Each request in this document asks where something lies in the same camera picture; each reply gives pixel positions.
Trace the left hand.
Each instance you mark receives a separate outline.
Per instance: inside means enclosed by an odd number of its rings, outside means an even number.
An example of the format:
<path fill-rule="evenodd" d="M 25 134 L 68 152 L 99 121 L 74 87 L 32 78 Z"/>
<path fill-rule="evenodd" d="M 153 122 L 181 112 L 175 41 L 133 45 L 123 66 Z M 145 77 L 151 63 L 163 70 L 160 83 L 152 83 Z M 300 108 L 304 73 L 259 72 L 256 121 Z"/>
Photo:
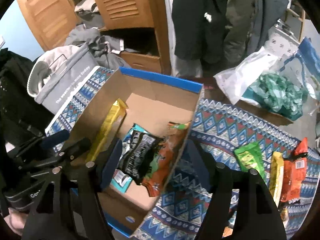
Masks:
<path fill-rule="evenodd" d="M 28 214 L 19 212 L 15 209 L 9 208 L 9 214 L 4 217 L 4 220 L 11 228 L 11 230 L 19 236 L 22 236 Z"/>

